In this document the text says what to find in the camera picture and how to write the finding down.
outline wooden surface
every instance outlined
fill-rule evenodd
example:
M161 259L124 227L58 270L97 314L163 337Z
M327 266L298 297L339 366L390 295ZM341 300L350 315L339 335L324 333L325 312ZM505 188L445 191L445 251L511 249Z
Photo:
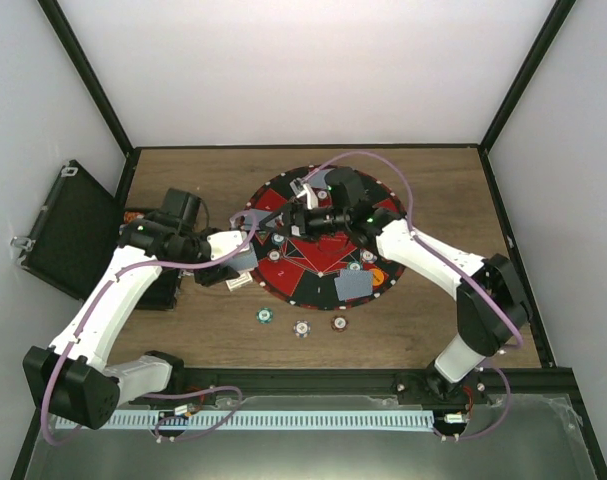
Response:
M212 225L226 228L264 182L291 168L319 164L341 153L335 149L224 149L143 151L128 206L158 207L168 187L192 191L206 200ZM453 246L480 255L505 253L494 207L473 149L381 150L407 175L414 193L415 225ZM363 156L341 162L367 172L407 203L395 174ZM256 312L274 311L261 325ZM183 280L173 312L135 311L125 324L110 363L138 358L147 350L165 351L189 366L284 368L421 368L456 334L455 304L436 285L411 270L380 298L344 312L343 333L330 328L333 312L291 306L256 284L230 293ZM305 339L292 332L308 320ZM539 366L529 330L526 347L499 364Z

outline purple cable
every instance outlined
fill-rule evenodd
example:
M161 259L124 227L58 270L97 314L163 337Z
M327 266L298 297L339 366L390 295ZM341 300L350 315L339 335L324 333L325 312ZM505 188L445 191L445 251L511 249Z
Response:
M403 185L405 186L405 189L407 190L407 197L408 197L407 226L408 226L409 231L413 232L414 226L412 225L412 209L414 207L414 198L412 196L412 188L410 187L410 184L408 183L407 178L405 178L405 175L403 175L403 172L401 172L401 170L396 165L394 165L392 162L390 162L387 158L384 158L381 155L377 155L376 153L367 152L364 150L354 150L351 152L345 152L345 153L337 155L336 157L331 158L327 162L321 164L319 167L315 168L310 173L308 173L305 177L303 177L303 180L308 181L310 178L312 178L314 175L319 173L321 170L323 170L327 166L333 164L334 162L336 162L342 158L349 157L352 155L365 155L368 157L376 158L377 160L380 160L383 163L385 163L387 166L389 166L399 176L399 178L403 182ZM485 303L487 303L487 305L492 309L492 311L494 313L496 313L496 315L501 319L501 321L505 324L505 326L512 333L512 335L514 335L514 338L516 339L516 345L504 345L504 348L521 348L523 346L523 337L521 336L519 329L516 328L516 326L512 323L512 321L505 314L505 312L503 310L501 310L501 308L496 304L496 302L492 299L492 297L490 297L485 292L485 289L483 287L481 287L477 282L475 282L474 279L472 279L472 277L470 277L467 273L465 273L463 270L461 270L458 267L458 265L456 265L454 262L450 261L443 255L441 255L440 252L438 252L437 250L432 248L430 245L425 243L416 231L414 231L414 240L416 241L416 243L421 245L425 250L430 252L432 255L434 255L436 258L438 258L443 263L445 263L448 267L450 267L452 270L454 270L457 273L457 275L459 275L463 280L465 280L465 282L467 282L474 289L474 291L479 294L479 296L483 299L483 301Z
M233 224L233 222L237 218L246 216L246 215L252 218L252 227L250 228L250 231L248 232L247 237L245 238L245 240L243 240L241 245L239 245L235 250L228 253L227 255L222 256L221 258L217 258L216 260L212 260L211 262L194 263L194 264L164 262L164 261L160 261L160 260L150 260L148 262L135 263L133 265L129 265L129 266L121 269L119 272L117 272L116 278L119 279L126 272L129 272L130 270L134 270L135 268L139 268L139 267L159 266L159 267L169 267L169 268L183 268L183 269L189 269L189 270L200 270L202 268L212 267L214 265L218 265L222 262L225 262L226 260L232 258L234 255L239 253L241 250L243 250L247 245L249 245L249 243L252 241L252 237L254 237L254 234L256 233L256 230L259 225L259 220L258 220L256 214L251 210L246 210L246 211L235 213L234 215L232 215L232 217L230 217L230 223ZM81 318L81 321L79 322L78 326L76 327L76 330L74 330L74 337L78 338L78 336L83 332L83 328L85 327L85 324L90 319L92 312L94 312L94 310L96 309L96 306L99 304L100 300L103 298L105 293L108 291L108 289L113 284L114 284L113 281L108 280L107 282L105 282L103 287L101 287L99 292L96 294L96 296L90 303L90 306L83 314L83 318ZM59 374L61 373L63 364L65 363L67 356L70 354L70 351L72 350L73 346L74 346L74 342L70 341L67 344L67 346L65 347L65 349L63 349L63 352L61 352L61 355L59 356L58 360L56 361L56 364L54 365L54 369L52 370L52 374L50 375L50 378L47 382L47 385L45 387L45 393L43 394L43 401L41 402L41 415L40 415L41 432L43 434L43 438L45 439L45 441L55 447L63 445L64 443L68 442L73 437L73 435L70 435L69 437L65 438L64 440L61 440L61 441L56 440L54 438L54 436L52 435L52 432L50 431L50 427L48 425L48 413L50 410L50 402L52 400L54 386L56 385L56 381L59 377ZM225 421L227 421L227 419L229 419L229 417L231 417L231 416L232 415L228 415L227 417L225 417ZM80 425L77 425L74 430L78 432L80 427L81 427Z
M505 374L503 373L503 371L500 368L497 368L493 365L490 365L490 368L492 370L494 370L499 377L501 377L501 380L503 380L503 385L505 385L505 407L503 408L503 412L501 413L501 416L499 417L499 419L494 422L492 425L490 425L489 427L487 427L485 430L481 430L480 432L477 433L473 433L472 435L466 435L464 437L459 437L458 440L452 438L452 437L448 437L446 435L443 435L441 432L439 432L436 428L434 428L434 434L440 438L445 438L445 439L452 439L454 441L462 441L462 440L475 440L477 438L481 438L484 437L485 435L492 433L494 430L496 430L499 425L501 425L503 423L503 421L505 420L505 417L507 417L507 413L510 411L510 406L512 404L512 390L510 389L510 382L508 381L507 377L505 376Z
M199 432L196 435L189 435L189 436L181 435L179 437L174 437L174 441L176 441L176 442L186 442L188 440L194 440L194 439L209 435L210 433L214 432L217 428L219 428L221 425L223 425L225 422L227 422L230 418L232 418L232 416L239 410L239 408L241 408L241 402L243 401L243 394L241 393L241 390L238 387L225 386L225 387L208 388L206 390L199 390L198 392L182 393L179 395L163 395L161 393L148 393L147 395L143 395L143 397L144 398L159 398L159 399L163 399L163 400L185 400L188 398L201 397L203 395L209 395L211 393L216 393L216 392L235 392L239 397L236 405L234 406L234 408L232 410L230 410L230 412L225 417L223 417L221 420L216 422L210 428L203 430L202 432ZM177 418L182 418L182 417L172 416L172 417L165 417L165 418L159 420L159 422L154 427L154 433L155 433L157 440L163 438L159 432L159 428L161 427L161 425L163 425L165 422L168 422L170 420L177 419Z

